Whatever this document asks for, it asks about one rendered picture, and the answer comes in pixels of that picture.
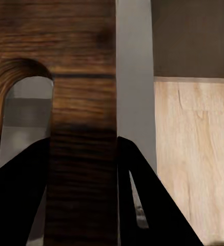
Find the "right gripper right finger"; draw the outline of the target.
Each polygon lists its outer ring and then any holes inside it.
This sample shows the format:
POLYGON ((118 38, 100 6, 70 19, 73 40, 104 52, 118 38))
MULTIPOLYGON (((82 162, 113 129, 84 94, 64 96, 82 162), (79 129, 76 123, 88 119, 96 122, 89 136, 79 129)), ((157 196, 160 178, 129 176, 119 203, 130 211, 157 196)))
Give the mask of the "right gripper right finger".
POLYGON ((203 246, 136 144, 118 136, 117 158, 121 246, 203 246), (148 229, 137 225, 129 171, 148 229))

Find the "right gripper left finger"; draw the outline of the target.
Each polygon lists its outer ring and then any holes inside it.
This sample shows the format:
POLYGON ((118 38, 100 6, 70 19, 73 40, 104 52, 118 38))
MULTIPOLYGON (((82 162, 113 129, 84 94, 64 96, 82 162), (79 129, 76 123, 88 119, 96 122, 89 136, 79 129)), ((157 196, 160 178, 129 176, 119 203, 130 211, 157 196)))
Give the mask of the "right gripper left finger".
POLYGON ((49 143, 34 142, 0 168, 0 246, 26 246, 47 187, 49 143))

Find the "cutting board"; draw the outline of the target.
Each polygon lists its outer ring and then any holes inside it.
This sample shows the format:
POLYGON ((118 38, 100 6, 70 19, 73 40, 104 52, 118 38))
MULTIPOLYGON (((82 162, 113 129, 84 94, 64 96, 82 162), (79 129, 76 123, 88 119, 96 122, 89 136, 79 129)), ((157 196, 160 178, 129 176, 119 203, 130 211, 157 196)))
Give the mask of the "cutting board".
POLYGON ((53 81, 43 246, 118 246, 116 0, 0 0, 6 96, 53 81))

